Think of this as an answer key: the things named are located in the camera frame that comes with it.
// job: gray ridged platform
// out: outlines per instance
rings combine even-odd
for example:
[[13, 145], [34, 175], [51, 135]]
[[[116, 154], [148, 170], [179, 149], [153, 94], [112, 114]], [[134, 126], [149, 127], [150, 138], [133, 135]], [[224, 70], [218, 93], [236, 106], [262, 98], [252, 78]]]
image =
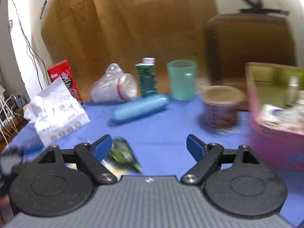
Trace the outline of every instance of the gray ridged platform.
[[70, 214], [37, 218], [19, 213], [5, 228], [292, 228], [279, 215], [243, 220], [214, 209], [200, 189], [174, 176], [125, 176], [101, 186]]

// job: pink box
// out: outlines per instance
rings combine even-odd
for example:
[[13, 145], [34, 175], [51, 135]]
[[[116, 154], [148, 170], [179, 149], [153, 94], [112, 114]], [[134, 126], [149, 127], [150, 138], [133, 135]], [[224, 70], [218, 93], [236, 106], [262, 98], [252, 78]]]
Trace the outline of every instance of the pink box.
[[[291, 75], [298, 76], [300, 86], [303, 89], [303, 68], [269, 63], [247, 63], [246, 79], [250, 102], [249, 145], [271, 167], [304, 170], [304, 135], [274, 130], [257, 120], [261, 110], [257, 83], [259, 86], [263, 83], [265, 85], [272, 83], [274, 86], [278, 84], [278, 86], [282, 86], [282, 91], [284, 91], [284, 86], [286, 88], [288, 85]], [[278, 95], [273, 98], [276, 101], [279, 99]]]

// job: snack package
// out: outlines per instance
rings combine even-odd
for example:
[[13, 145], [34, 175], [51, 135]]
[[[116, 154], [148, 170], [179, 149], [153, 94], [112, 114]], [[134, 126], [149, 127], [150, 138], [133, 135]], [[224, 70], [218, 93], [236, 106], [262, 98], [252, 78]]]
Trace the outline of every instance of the snack package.
[[72, 97], [61, 78], [57, 78], [32, 99], [24, 117], [35, 123], [35, 129], [45, 147], [90, 122], [85, 110]]
[[108, 157], [115, 162], [120, 169], [133, 169], [142, 172], [126, 139], [116, 138], [112, 141], [112, 149]]
[[53, 66], [50, 66], [47, 70], [51, 82], [54, 82], [57, 78], [61, 78], [65, 86], [68, 88], [72, 96], [79, 102], [82, 102], [79, 91], [77, 89], [75, 80], [72, 75], [72, 71], [67, 60], [59, 62]]
[[131, 74], [125, 74], [117, 63], [111, 63], [90, 93], [95, 103], [123, 103], [136, 97], [137, 85]]

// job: metal screw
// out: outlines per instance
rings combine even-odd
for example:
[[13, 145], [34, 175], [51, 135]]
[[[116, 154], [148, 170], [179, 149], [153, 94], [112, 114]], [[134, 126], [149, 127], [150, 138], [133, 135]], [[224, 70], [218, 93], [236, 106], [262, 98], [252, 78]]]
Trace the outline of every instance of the metal screw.
[[103, 173], [99, 176], [99, 179], [103, 182], [110, 182], [114, 180], [115, 176], [111, 173]]
[[198, 177], [192, 174], [187, 174], [181, 178], [185, 183], [195, 183], [198, 180]]

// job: white cable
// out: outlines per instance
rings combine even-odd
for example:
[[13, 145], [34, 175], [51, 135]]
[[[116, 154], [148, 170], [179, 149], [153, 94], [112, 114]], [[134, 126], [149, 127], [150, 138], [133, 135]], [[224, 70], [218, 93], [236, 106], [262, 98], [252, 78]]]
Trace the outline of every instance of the white cable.
[[1, 130], [1, 134], [2, 134], [2, 136], [4, 138], [4, 140], [6, 141], [6, 147], [7, 147], [7, 150], [8, 150], [9, 149], [9, 143], [7, 142], [7, 139], [6, 139], [5, 135], [3, 134], [1, 127], [0, 127], [0, 130]]
[[22, 118], [24, 118], [22, 115], [20, 115], [20, 114], [18, 114], [16, 112], [14, 112], [14, 115], [21, 116]]
[[[2, 108], [1, 108], [1, 110], [0, 110], [0, 114], [1, 114], [1, 112], [2, 112], [2, 110], [4, 109], [4, 105], [2, 104], [2, 101], [4, 102], [4, 104], [5, 104], [5, 106], [8, 108], [8, 110], [11, 112], [11, 114], [12, 114], [12, 118], [14, 118], [14, 114], [13, 114], [13, 112], [11, 111], [11, 109], [7, 106], [7, 102], [12, 98], [12, 96], [14, 96], [15, 97], [15, 95], [13, 95], [13, 94], [11, 94], [11, 96], [6, 100], [6, 101], [4, 101], [4, 99], [0, 96], [0, 103], [1, 103], [1, 105], [2, 105]], [[15, 128], [13, 128], [12, 127], [12, 125], [10, 125], [10, 121], [9, 121], [9, 119], [8, 119], [8, 117], [7, 117], [7, 114], [6, 114], [6, 112], [4, 111], [4, 114], [5, 114], [5, 116], [6, 116], [6, 119], [7, 119], [7, 124], [13, 129], [13, 130], [15, 130], [16, 131], [16, 133], [18, 134], [18, 131], [17, 131], [17, 128], [16, 128], [16, 125], [15, 125], [15, 123], [14, 123], [14, 121], [13, 121], [13, 119], [12, 119], [12, 123], [13, 123], [13, 125], [14, 125], [14, 127]]]
[[7, 128], [4, 128], [7, 132], [3, 132], [4, 134], [7, 134], [9, 137], [14, 137], [14, 135], [7, 129]]
[[2, 120], [0, 119], [0, 124], [2, 127], [5, 127], [4, 123], [2, 122]]
[[13, 129], [13, 130], [15, 130], [15, 132], [18, 134], [18, 131], [17, 131], [17, 128], [16, 128], [16, 125], [15, 125], [15, 123], [14, 123], [14, 115], [13, 115], [13, 112], [10, 110], [10, 108], [7, 106], [7, 104], [6, 104], [6, 102], [4, 102], [4, 105], [2, 104], [2, 100], [3, 100], [3, 102], [4, 102], [4, 99], [0, 96], [0, 103], [1, 103], [1, 105], [2, 105], [2, 109], [1, 109], [1, 111], [4, 109], [4, 105], [7, 107], [7, 109], [11, 112], [11, 115], [12, 115], [12, 123], [13, 123], [13, 125], [14, 125], [14, 127], [15, 128], [13, 128], [13, 126], [12, 125], [10, 125], [10, 120], [9, 120], [9, 118], [8, 118], [8, 116], [7, 116], [7, 113], [6, 113], [6, 111], [4, 110], [4, 114], [5, 114], [5, 117], [6, 117], [6, 121], [7, 121], [7, 124]]
[[3, 132], [6, 136], [8, 136], [9, 138], [12, 138], [7, 132]]

